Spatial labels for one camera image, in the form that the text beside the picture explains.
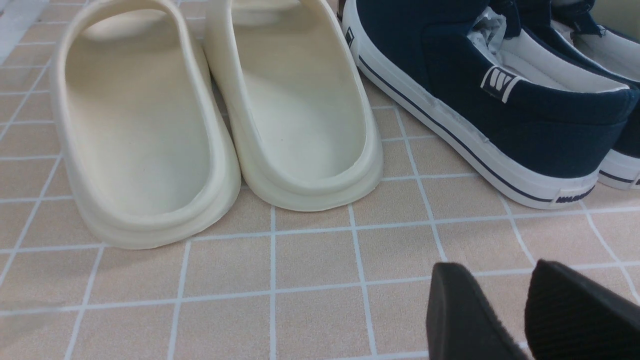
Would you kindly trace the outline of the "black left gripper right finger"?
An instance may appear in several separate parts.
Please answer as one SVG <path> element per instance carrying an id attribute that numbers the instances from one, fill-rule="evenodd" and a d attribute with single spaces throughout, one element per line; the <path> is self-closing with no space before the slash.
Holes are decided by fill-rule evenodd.
<path id="1" fill-rule="evenodd" d="M 525 305 L 537 360 L 637 360 L 640 308 L 555 260 L 538 260 Z"/>

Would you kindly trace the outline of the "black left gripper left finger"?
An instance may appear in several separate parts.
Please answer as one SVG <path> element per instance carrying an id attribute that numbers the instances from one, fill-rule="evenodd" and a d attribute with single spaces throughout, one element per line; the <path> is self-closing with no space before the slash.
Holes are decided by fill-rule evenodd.
<path id="1" fill-rule="evenodd" d="M 431 360 L 526 360 L 473 274 L 455 262 L 432 267 L 426 313 Z"/>

